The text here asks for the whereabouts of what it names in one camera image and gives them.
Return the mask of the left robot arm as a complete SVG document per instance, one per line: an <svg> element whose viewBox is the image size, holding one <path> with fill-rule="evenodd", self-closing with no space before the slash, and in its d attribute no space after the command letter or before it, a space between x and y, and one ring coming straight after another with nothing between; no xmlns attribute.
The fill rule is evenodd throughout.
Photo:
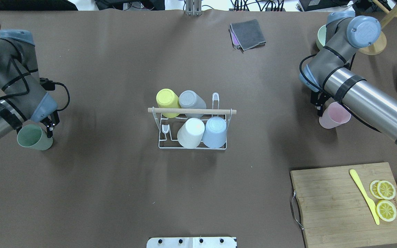
<svg viewBox="0 0 397 248"><path fill-rule="evenodd" d="M53 143L60 109L50 95L57 83L39 76L33 35L0 31L0 139L15 130L22 147L40 151Z"/></svg>

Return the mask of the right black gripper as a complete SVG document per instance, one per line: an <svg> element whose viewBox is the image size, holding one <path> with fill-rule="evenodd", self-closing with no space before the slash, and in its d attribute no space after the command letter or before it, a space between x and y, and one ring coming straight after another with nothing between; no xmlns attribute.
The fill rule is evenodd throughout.
<svg viewBox="0 0 397 248"><path fill-rule="evenodd" d="M327 95L322 91L311 92L310 103L317 108L317 115L319 117L323 116L324 105L327 102Z"/></svg>

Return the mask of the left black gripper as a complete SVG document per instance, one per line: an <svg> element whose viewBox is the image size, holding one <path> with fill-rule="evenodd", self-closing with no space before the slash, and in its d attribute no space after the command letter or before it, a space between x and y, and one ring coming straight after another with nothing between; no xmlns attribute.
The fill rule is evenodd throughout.
<svg viewBox="0 0 397 248"><path fill-rule="evenodd" d="M50 116L45 117L42 121L40 121L44 126L46 126L47 138L53 137L53 129L60 123L60 118L58 111L54 111L50 114Z"/></svg>

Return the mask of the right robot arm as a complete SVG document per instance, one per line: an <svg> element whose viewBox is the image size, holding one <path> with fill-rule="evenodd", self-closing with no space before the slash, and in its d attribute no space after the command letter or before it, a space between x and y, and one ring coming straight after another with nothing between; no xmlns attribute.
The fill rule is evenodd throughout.
<svg viewBox="0 0 397 248"><path fill-rule="evenodd" d="M375 43L381 33L378 19L354 11L329 13L326 42L304 58L299 78L314 93L348 108L363 124L386 135L397 145L397 100L367 80L364 64L351 64L359 49Z"/></svg>

